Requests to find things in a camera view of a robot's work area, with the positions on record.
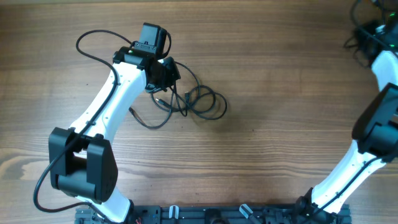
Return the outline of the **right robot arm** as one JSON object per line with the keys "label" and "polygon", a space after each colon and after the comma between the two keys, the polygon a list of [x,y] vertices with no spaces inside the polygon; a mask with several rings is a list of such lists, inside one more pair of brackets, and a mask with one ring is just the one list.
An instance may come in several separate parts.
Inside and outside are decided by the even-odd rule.
{"label": "right robot arm", "polygon": [[349,18],[359,49],[375,43],[368,65],[379,94],[355,122],[351,145],[342,160],[322,182],[297,199],[292,223],[342,223],[340,211],[348,197],[372,173],[397,158],[397,11],[373,1],[383,23],[369,31],[356,18],[359,4],[353,3]]}

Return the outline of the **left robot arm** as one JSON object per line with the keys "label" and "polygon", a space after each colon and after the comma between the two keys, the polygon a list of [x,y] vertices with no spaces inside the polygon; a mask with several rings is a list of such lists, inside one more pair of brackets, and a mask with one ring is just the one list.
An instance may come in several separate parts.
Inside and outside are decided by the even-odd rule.
{"label": "left robot arm", "polygon": [[105,223],[132,223],[134,204],[117,188],[114,136],[133,101],[143,92],[165,91],[180,78],[164,48],[171,40],[162,27],[145,23],[139,40],[121,47],[107,63],[106,83],[87,110],[68,129],[49,136],[50,177],[54,189],[79,199]]}

